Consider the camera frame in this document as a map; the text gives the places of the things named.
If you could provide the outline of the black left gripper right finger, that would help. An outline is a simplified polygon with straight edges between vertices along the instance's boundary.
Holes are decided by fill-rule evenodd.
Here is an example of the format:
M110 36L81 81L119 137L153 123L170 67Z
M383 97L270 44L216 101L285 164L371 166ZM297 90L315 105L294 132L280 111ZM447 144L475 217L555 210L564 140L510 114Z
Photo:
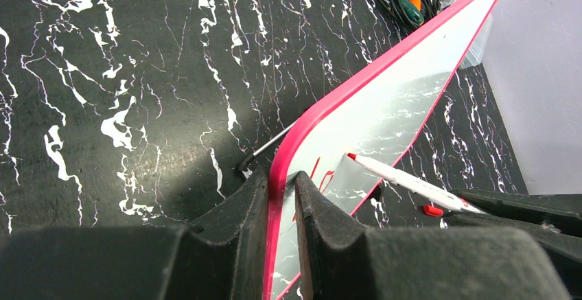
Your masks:
M294 180L305 299L571 299L545 250L511 227L368 227Z

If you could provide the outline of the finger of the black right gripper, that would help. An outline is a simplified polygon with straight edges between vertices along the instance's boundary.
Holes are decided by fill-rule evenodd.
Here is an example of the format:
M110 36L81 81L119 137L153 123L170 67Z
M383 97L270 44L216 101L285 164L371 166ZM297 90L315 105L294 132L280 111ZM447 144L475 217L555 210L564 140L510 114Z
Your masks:
M547 253L572 298L581 297L581 219L551 216L529 222L498 216L457 213L444 221L451 227L511 227L529 234Z
M492 215L551 224L566 235L581 237L580 194L508 194L478 189L453 189L452 193Z

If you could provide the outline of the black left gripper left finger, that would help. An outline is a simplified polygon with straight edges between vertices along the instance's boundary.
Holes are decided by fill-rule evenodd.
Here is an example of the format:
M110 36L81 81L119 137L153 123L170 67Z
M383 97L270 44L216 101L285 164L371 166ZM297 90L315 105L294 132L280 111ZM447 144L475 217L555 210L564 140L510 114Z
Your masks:
M268 177L192 226L35 228L1 243L2 299L261 299Z

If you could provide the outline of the red marker cap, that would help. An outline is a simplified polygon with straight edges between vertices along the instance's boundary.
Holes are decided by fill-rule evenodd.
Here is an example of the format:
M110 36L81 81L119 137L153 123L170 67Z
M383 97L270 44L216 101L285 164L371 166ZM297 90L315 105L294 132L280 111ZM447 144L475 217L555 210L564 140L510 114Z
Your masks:
M424 205L422 210L425 215L432 217L442 217L445 213L441 208L432 205Z

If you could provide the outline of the white red whiteboard marker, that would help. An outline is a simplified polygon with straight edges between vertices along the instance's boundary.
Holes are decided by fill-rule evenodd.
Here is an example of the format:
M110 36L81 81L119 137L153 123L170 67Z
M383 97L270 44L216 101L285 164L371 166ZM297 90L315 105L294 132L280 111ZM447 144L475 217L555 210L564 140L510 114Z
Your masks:
M466 200L454 195L451 192L437 187L427 181L421 180L402 170L382 163L371 157L364 157L360 154L347 153L347 156L360 164L366 170L381 176L384 180L402 186L407 190L427 198L429 201L450 211L471 212L476 214L487 214L486 211L477 208Z

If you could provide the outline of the pink framed whiteboard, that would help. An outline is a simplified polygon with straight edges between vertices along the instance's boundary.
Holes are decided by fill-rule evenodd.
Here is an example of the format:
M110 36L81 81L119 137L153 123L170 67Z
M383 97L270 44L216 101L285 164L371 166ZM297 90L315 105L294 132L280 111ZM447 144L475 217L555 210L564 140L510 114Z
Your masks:
M305 172L348 214L380 182L347 153L397 163L409 150L498 0L456 0L313 104L281 142L268 177L264 299L299 278L295 195Z

